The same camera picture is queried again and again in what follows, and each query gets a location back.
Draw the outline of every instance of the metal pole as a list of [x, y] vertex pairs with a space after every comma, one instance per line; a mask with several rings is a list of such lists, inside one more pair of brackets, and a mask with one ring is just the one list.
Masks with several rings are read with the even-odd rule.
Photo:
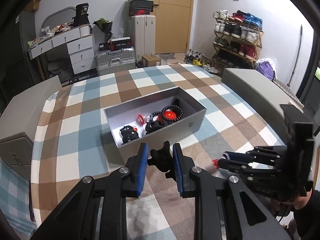
[[296, 63], [294, 64], [294, 68], [293, 68], [293, 71], [292, 71], [292, 74], [291, 74], [289, 83], [287, 84], [288, 87], [290, 87], [290, 83], [291, 83], [291, 81], [292, 81], [292, 78], [293, 78], [293, 75], [294, 75], [294, 71], [296, 70], [297, 63], [298, 63], [298, 59], [299, 59], [299, 54], [300, 54], [300, 49], [301, 49], [301, 42], [302, 42], [302, 30], [303, 30], [303, 28], [302, 28], [302, 25], [301, 25], [301, 28], [300, 28], [300, 42], [299, 42], [298, 54], [297, 54]]

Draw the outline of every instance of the open box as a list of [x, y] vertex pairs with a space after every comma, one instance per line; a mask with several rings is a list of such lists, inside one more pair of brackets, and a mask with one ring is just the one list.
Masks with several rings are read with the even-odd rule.
[[[146, 135], [145, 125], [139, 125], [137, 122], [138, 114], [161, 111], [175, 99], [179, 99], [183, 118]], [[137, 155], [141, 143], [147, 143], [149, 150], [159, 150], [165, 141], [173, 144], [198, 131], [205, 112], [206, 108], [180, 87], [156, 92], [105, 109], [113, 139], [125, 163], [129, 157]], [[126, 125], [137, 127], [140, 138], [123, 144], [120, 129]]]

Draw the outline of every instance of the purple bag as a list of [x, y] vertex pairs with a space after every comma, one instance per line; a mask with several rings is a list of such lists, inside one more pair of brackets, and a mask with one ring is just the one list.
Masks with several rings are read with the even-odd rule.
[[259, 63], [259, 66], [257, 67], [257, 71], [271, 81], [273, 81], [275, 78], [275, 72], [273, 71], [270, 63], [267, 61]]

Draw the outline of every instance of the white suitcase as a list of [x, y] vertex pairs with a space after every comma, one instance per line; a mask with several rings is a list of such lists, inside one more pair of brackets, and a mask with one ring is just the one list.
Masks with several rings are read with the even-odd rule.
[[128, 32], [136, 51], [137, 62], [144, 55], [154, 55], [156, 46], [156, 16], [137, 15], [129, 18]]

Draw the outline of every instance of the black sleeve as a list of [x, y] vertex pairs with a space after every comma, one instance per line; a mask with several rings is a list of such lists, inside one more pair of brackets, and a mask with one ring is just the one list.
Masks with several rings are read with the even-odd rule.
[[319, 239], [320, 236], [320, 192], [312, 190], [305, 207], [293, 212], [297, 231], [302, 240]]

